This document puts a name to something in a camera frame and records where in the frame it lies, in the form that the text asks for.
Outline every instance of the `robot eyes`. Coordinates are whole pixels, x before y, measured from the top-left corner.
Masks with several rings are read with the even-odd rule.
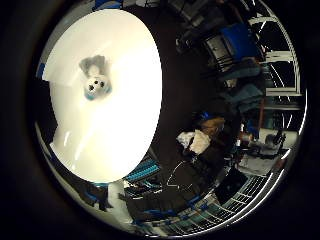
[[[104,82],[100,82],[100,87],[103,88],[105,85]],[[93,85],[89,85],[89,91],[93,91],[94,90],[94,86]]]

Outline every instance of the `cable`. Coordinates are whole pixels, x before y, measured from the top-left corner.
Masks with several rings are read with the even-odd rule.
[[[171,173],[171,175],[170,175],[170,177],[168,178],[168,181],[167,181],[167,186],[168,186],[168,187],[177,187],[178,189],[180,188],[179,185],[171,185],[171,184],[169,184],[169,182],[170,182],[170,180],[171,180],[174,172],[177,170],[177,168],[178,168],[182,163],[185,163],[185,162],[186,162],[186,161],[180,162],[180,163],[173,169],[173,171],[172,171],[172,173]]]

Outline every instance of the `floor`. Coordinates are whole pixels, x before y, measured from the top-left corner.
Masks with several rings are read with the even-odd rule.
[[[162,167],[163,190],[127,202],[132,218],[142,220],[151,217],[143,214],[144,210],[182,210],[185,209],[186,200],[209,190],[207,180],[195,170],[194,165],[184,162],[176,137],[190,125],[193,111],[204,110],[205,107],[209,111],[223,113],[226,112],[226,106],[223,102],[210,100],[216,93],[215,83],[200,79],[200,74],[208,70],[207,56],[201,54],[200,50],[184,54],[176,51],[175,39],[184,30],[181,20],[171,10],[164,9],[158,18],[157,8],[131,6],[125,10],[140,18],[152,33],[158,46],[163,74],[161,113],[151,144]],[[233,127],[226,129],[230,129],[227,135],[236,134],[231,130]],[[225,136],[226,141],[231,139],[229,136]],[[218,147],[212,151],[211,156],[215,156],[210,159],[213,182],[224,165],[224,151]]]

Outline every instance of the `white table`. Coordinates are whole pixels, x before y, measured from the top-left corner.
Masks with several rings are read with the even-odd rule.
[[[103,55],[112,91],[84,97],[79,62]],[[51,147],[61,163],[93,182],[113,182],[142,160],[156,130],[162,72],[157,46],[134,15],[93,12],[71,25],[51,51],[43,79],[50,82],[58,127]]]

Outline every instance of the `blue chair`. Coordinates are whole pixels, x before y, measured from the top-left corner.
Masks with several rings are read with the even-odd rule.
[[[233,24],[221,29],[223,38],[230,44],[233,60],[240,61],[244,57],[261,56],[261,51],[254,42],[252,33],[243,23]]]
[[[112,3],[108,4],[105,7],[102,7],[101,9],[122,9],[123,8],[123,0],[96,0],[95,5],[92,8],[92,11],[96,11],[99,7],[101,7],[105,3]]]

